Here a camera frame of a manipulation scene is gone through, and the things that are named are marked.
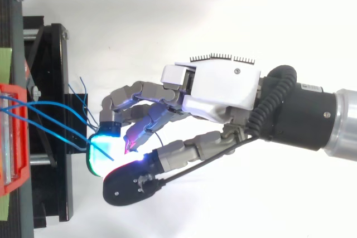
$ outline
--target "robotic hand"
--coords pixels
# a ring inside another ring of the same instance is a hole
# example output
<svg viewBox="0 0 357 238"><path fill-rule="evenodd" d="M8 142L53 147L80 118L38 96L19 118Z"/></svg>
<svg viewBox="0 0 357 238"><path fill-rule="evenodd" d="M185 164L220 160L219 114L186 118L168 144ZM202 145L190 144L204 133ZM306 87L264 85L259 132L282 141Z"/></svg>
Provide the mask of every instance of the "robotic hand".
<svg viewBox="0 0 357 238"><path fill-rule="evenodd" d="M163 85L135 82L103 99L102 133L125 136L126 153L136 151L166 123L187 116L223 124L193 139L177 140L112 170L104 179L103 196L123 206L152 196L168 182L196 170L256 139L319 150L357 161L357 92L325 93L321 87L296 83L290 66L279 66L267 77L253 60L211 54L189 63L167 65ZM141 100L152 105L137 105ZM167 179L155 176L199 164Z"/></svg>

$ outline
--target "coiled black cable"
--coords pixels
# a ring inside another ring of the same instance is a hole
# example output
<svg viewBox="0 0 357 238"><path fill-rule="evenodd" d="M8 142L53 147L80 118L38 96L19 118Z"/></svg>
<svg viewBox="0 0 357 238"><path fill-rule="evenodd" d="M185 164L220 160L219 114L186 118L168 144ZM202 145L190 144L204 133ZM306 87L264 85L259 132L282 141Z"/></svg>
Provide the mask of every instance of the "coiled black cable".
<svg viewBox="0 0 357 238"><path fill-rule="evenodd" d="M279 78L280 81L275 89L273 89L268 96L259 103L249 116L245 132L253 137L258 137L260 135L268 116L283 103L286 96L296 85L296 71L293 67L288 65L276 67L270 71L268 76Z"/></svg>

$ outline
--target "white wall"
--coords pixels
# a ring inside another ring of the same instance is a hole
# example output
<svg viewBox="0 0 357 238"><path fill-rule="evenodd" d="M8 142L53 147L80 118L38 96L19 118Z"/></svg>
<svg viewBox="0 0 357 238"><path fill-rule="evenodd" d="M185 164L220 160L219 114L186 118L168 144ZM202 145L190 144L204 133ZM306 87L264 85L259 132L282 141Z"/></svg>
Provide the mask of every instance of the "white wall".
<svg viewBox="0 0 357 238"><path fill-rule="evenodd" d="M159 82L166 64L210 52L253 57L262 75L296 68L325 91L357 90L356 0L26 0L70 31L69 74L89 107L136 80ZM218 125L188 119L164 143ZM147 148L159 143L153 137ZM357 163L323 151L255 142L128 207L107 205L102 180L74 156L74 217L36 237L357 237Z"/></svg>

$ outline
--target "green tape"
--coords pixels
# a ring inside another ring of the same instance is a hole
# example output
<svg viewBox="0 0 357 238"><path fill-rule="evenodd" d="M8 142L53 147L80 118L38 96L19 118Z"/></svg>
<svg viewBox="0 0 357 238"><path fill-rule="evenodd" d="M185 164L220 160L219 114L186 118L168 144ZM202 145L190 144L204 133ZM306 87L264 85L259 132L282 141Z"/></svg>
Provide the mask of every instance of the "green tape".
<svg viewBox="0 0 357 238"><path fill-rule="evenodd" d="M0 83L2 84L10 82L11 55L12 48L0 47Z"/></svg>
<svg viewBox="0 0 357 238"><path fill-rule="evenodd" d="M0 221L7 221L9 215L10 195L0 197Z"/></svg>
<svg viewBox="0 0 357 238"><path fill-rule="evenodd" d="M9 84L12 48L0 47L0 83ZM0 197L0 221L7 221L10 195Z"/></svg>

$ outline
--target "blue light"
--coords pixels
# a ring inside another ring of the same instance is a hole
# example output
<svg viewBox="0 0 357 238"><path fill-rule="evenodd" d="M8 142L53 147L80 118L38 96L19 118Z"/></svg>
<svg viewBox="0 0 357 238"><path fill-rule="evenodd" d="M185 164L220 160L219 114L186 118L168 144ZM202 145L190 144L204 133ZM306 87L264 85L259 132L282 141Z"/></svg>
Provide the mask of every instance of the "blue light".
<svg viewBox="0 0 357 238"><path fill-rule="evenodd" d="M111 161L92 145L90 146L89 164L92 171L99 177L105 177L120 166L143 159L143 153L130 152L125 154L125 143L120 137L95 135L91 138L91 142L115 159L115 161Z"/></svg>

